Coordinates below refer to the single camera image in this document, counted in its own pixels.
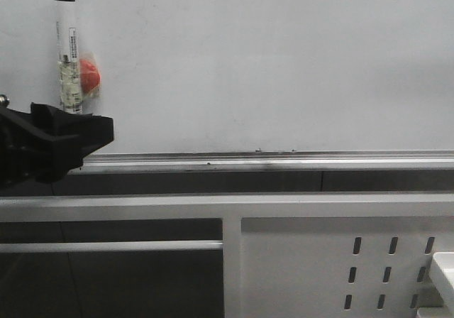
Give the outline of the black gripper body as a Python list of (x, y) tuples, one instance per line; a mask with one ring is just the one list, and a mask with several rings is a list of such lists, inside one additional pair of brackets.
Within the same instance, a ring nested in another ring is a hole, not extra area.
[(1, 189), (37, 181), (45, 172), (46, 154), (31, 113), (9, 108), (1, 95)]

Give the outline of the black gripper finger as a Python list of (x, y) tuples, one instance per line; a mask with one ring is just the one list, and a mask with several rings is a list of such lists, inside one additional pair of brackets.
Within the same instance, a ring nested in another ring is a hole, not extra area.
[(52, 183), (75, 168), (85, 157), (114, 141), (114, 120), (93, 114), (69, 114), (47, 104), (31, 104), (37, 130), (40, 166), (35, 180)]

